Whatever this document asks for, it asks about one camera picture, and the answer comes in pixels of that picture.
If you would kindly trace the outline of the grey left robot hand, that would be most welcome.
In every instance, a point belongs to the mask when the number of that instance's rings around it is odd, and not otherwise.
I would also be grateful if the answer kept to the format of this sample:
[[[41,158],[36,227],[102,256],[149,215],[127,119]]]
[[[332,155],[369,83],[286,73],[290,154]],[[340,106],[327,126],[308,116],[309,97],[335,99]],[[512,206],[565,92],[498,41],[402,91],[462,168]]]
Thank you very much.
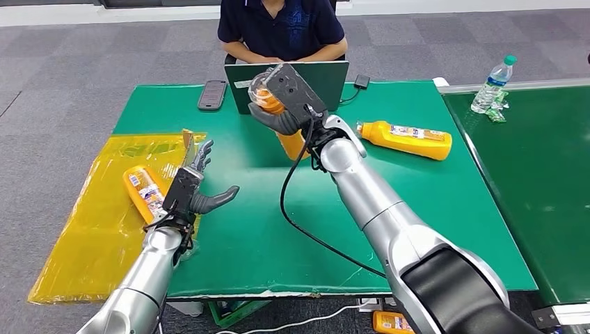
[[[206,196],[200,192],[200,185],[205,179],[205,168],[211,162],[209,153],[213,144],[213,140],[209,139],[199,145],[189,146],[162,205],[167,214],[193,223],[197,215],[210,213],[232,201],[238,194],[237,185],[215,196]]]

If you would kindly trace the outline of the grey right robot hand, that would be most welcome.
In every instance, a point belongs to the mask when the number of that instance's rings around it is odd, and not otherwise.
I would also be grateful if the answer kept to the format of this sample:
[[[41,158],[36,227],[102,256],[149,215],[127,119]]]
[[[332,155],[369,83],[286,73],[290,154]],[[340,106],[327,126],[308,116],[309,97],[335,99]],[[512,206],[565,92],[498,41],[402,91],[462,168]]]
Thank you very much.
[[[255,102],[248,104],[254,119],[283,135],[304,134],[322,128],[328,116],[324,102],[311,89],[303,77],[289,63],[270,67],[253,80],[256,88],[266,89],[285,110],[273,115]]]

